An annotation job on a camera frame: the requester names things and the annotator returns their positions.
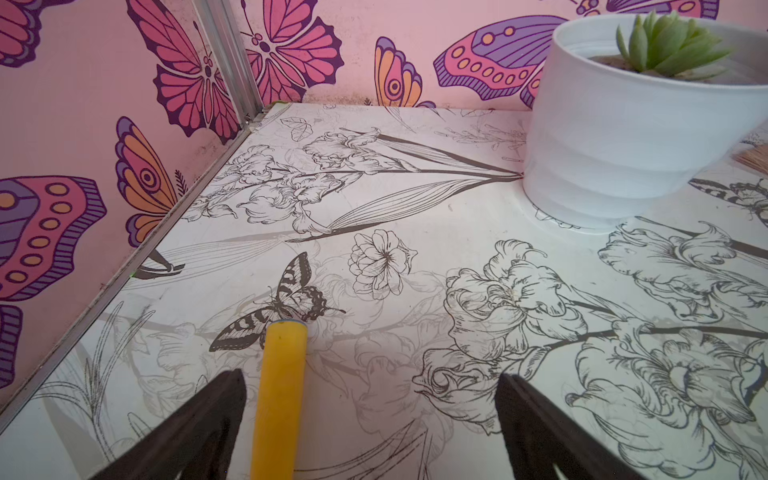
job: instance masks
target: purple butterfly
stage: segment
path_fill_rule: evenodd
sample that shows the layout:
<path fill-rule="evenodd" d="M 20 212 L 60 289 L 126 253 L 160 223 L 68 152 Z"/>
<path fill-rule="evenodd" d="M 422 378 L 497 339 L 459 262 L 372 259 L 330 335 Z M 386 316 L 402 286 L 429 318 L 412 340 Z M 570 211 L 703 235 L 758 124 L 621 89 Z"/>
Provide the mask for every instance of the purple butterfly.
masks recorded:
<path fill-rule="evenodd" d="M 677 11 L 693 18 L 717 17 L 720 0 L 581 0 L 578 16 L 606 12 L 659 14 Z M 435 59 L 435 72 L 441 87 L 461 85 L 476 91 L 482 100 L 519 93 L 531 107 L 538 92 L 541 69 L 552 43 L 552 32 L 566 18 L 530 15 L 486 25 L 465 36 Z"/>

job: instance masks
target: yellow cylinder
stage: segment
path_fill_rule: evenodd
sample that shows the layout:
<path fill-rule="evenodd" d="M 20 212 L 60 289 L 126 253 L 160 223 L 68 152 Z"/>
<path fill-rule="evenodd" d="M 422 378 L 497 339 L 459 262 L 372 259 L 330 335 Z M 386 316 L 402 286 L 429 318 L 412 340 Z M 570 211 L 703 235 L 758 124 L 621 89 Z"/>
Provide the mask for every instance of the yellow cylinder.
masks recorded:
<path fill-rule="evenodd" d="M 280 320 L 266 328 L 253 431 L 251 480 L 290 480 L 299 441 L 306 324 Z"/>

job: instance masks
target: white flower pot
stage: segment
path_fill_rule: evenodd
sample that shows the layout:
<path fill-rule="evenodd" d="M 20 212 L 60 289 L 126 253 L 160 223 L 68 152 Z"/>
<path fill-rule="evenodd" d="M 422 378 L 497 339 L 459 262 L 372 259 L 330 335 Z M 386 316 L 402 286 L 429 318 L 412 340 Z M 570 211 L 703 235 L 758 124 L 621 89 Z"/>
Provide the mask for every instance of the white flower pot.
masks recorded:
<path fill-rule="evenodd" d="M 589 60 L 617 55 L 634 15 L 600 15 L 554 31 L 528 132 L 528 198 L 579 227 L 606 229 L 642 214 L 721 159 L 768 119 L 768 34 L 699 20 L 721 37 L 730 71 L 704 84 Z"/>

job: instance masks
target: green succulent leaf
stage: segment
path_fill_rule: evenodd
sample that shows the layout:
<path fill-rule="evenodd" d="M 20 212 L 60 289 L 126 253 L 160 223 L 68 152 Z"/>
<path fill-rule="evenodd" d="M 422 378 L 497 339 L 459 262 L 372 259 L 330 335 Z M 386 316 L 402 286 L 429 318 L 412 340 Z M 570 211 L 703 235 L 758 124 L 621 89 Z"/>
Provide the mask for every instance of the green succulent leaf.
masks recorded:
<path fill-rule="evenodd" d="M 672 23 L 672 18 L 670 18 L 669 15 L 663 15 L 661 18 L 659 18 L 658 22 L 656 22 L 656 25 L 654 25 L 654 33 L 650 36 L 651 39 L 658 37 L 661 31 L 664 30 L 670 23 Z"/>
<path fill-rule="evenodd" d="M 688 20 L 688 32 L 685 34 L 685 41 L 690 40 L 690 38 L 694 36 L 694 33 L 696 33 L 696 28 L 696 20 Z"/>
<path fill-rule="evenodd" d="M 616 45 L 619 47 L 619 53 L 627 63 L 630 63 L 627 44 L 624 43 L 624 36 L 621 34 L 621 27 L 616 27 Z"/>
<path fill-rule="evenodd" d="M 683 20 L 677 12 L 658 16 L 654 10 L 644 18 L 636 15 L 628 43 L 621 28 L 616 28 L 616 45 L 621 57 L 635 71 L 652 70 L 664 77 L 679 75 L 680 80 L 714 76 L 711 72 L 692 70 L 728 55 L 726 50 L 713 50 L 720 42 L 720 38 L 698 26 L 694 19 Z"/>
<path fill-rule="evenodd" d="M 688 26 L 683 22 L 674 22 L 666 27 L 648 48 L 648 69 L 652 70 L 660 62 L 679 51 L 685 42 Z"/>
<path fill-rule="evenodd" d="M 714 61 L 720 60 L 728 51 L 711 51 L 711 48 L 720 41 L 719 38 L 702 38 L 687 47 L 683 47 L 669 58 L 656 65 L 656 72 L 665 77 L 673 77 L 692 68 L 703 67 Z"/>
<path fill-rule="evenodd" d="M 648 62 L 648 37 L 645 35 L 643 21 L 638 15 L 634 19 L 634 29 L 629 37 L 629 62 L 637 71 L 645 71 Z"/>
<path fill-rule="evenodd" d="M 645 21 L 643 22 L 643 30 L 645 30 L 645 36 L 650 40 L 654 33 L 654 24 L 656 23 L 656 11 L 653 10 L 649 15 L 645 15 Z"/>

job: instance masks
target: peony drawing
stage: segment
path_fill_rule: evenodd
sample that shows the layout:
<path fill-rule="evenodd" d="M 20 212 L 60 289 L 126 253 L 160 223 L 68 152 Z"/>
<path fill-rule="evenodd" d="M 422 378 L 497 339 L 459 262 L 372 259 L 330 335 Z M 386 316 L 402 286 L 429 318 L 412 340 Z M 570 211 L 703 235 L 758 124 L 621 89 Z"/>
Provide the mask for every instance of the peony drawing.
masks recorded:
<path fill-rule="evenodd" d="M 355 275 L 355 292 L 385 299 L 390 293 L 402 292 L 404 273 L 410 273 L 411 262 L 418 252 L 403 244 L 395 232 L 375 230 L 370 237 L 355 235 L 355 246 L 349 256 L 349 271 Z"/>

